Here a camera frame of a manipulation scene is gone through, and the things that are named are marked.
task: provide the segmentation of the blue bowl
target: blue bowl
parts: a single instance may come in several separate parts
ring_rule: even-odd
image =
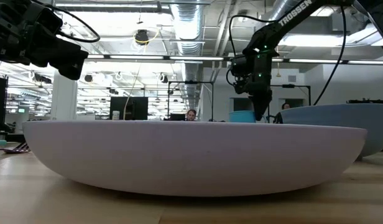
[[[293,108],[281,112],[284,124],[342,126],[368,130],[360,156],[383,150],[383,104],[345,104]]]
[[[253,111],[235,111],[230,113],[230,122],[255,123],[255,114]]]

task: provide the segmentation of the wooden tabletop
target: wooden tabletop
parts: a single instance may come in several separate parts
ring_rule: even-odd
[[[356,162],[332,182],[237,198],[99,189],[61,177],[32,153],[0,153],[1,223],[383,223],[383,152]]]

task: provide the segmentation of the gray bowl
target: gray bowl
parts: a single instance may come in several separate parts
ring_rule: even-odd
[[[383,104],[305,106],[284,110],[281,115],[284,124],[364,128],[368,135],[360,156],[383,150]]]

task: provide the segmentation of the white bowl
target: white bowl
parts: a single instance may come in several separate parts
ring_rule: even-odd
[[[362,103],[304,106],[281,112],[284,124],[363,128],[368,131],[360,156],[383,150],[383,104]]]
[[[356,128],[181,121],[33,121],[32,152],[71,180],[154,195],[223,197],[296,190],[339,176]]]

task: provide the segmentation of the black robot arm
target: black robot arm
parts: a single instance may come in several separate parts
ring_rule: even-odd
[[[272,100],[270,89],[272,58],[278,56],[276,46],[294,27],[324,5],[352,6],[369,16],[383,36],[383,0],[302,0],[279,20],[259,29],[242,55],[232,59],[230,71],[235,76],[236,93],[248,93],[260,121]]]

